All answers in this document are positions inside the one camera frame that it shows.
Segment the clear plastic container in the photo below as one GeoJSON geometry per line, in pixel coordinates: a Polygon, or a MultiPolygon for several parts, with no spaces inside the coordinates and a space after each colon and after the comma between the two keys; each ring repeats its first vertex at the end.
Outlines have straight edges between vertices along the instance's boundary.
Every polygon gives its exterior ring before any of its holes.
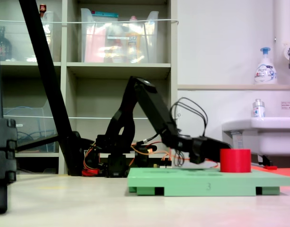
{"type": "MultiPolygon", "coordinates": [[[[89,9],[81,15],[82,22],[94,22],[89,9]]],[[[154,19],[157,11],[148,17],[154,19]]],[[[82,62],[157,63],[157,21],[112,22],[82,24],[82,62]]]]}
{"type": "MultiPolygon", "coordinates": [[[[54,12],[45,12],[42,24],[53,61],[61,61],[61,24],[54,12]]],[[[0,60],[36,62],[27,26],[25,23],[0,22],[0,60]]]]}
{"type": "MultiPolygon", "coordinates": [[[[54,120],[48,101],[42,108],[28,106],[17,106],[14,108],[3,108],[4,118],[14,119],[18,131],[18,145],[56,134],[54,120]]],[[[50,143],[32,148],[23,153],[41,153],[58,150],[56,143],[50,143]]]]}

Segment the soap dispenser bottle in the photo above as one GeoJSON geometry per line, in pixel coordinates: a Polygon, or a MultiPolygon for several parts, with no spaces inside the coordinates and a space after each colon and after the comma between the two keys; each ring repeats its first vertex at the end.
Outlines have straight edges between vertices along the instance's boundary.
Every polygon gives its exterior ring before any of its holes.
{"type": "Polygon", "coordinates": [[[269,47],[260,49],[263,52],[263,58],[256,70],[254,77],[255,84],[277,84],[276,70],[268,56],[270,50],[269,47]]]}

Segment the red mat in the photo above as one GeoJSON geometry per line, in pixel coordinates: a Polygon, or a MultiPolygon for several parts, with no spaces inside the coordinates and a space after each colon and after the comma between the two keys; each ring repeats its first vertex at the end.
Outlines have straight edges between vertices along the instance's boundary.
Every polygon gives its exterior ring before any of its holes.
{"type": "Polygon", "coordinates": [[[257,167],[257,166],[252,166],[252,169],[256,169],[256,170],[260,170],[260,171],[264,171],[264,172],[269,172],[269,173],[274,173],[274,174],[279,174],[279,175],[284,175],[284,176],[290,176],[290,168],[278,168],[276,170],[268,170],[268,169],[264,169],[261,167],[257,167]]]}

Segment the red cylinder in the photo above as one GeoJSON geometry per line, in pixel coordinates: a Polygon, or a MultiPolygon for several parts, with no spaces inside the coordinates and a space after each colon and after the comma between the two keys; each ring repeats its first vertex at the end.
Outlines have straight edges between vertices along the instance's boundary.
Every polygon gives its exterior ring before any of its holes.
{"type": "Polygon", "coordinates": [[[220,171],[224,173],[250,173],[250,149],[221,149],[220,171]]]}

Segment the pipe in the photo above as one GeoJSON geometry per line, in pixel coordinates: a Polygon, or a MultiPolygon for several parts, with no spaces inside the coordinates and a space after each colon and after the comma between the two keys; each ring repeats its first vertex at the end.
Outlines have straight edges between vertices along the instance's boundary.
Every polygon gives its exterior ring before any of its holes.
{"type": "Polygon", "coordinates": [[[280,84],[290,83],[289,57],[287,50],[290,47],[290,0],[274,0],[274,65],[277,70],[280,84]]]}

